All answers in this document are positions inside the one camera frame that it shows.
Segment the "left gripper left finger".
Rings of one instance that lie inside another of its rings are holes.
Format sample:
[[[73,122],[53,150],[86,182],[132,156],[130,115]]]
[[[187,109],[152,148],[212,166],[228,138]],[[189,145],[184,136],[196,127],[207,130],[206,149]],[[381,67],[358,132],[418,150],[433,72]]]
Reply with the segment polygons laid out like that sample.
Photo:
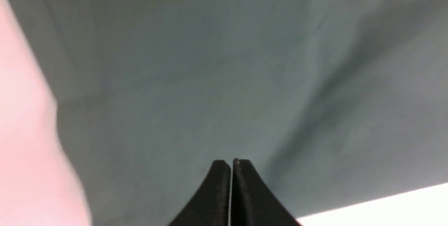
[[[195,194],[170,226],[227,226],[231,169],[215,160]]]

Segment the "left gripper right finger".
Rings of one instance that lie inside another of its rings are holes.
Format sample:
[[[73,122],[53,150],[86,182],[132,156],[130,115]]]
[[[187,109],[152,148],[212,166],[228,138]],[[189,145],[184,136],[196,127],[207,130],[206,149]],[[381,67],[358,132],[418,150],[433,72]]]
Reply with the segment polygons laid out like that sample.
[[[299,226],[248,159],[233,160],[232,226]]]

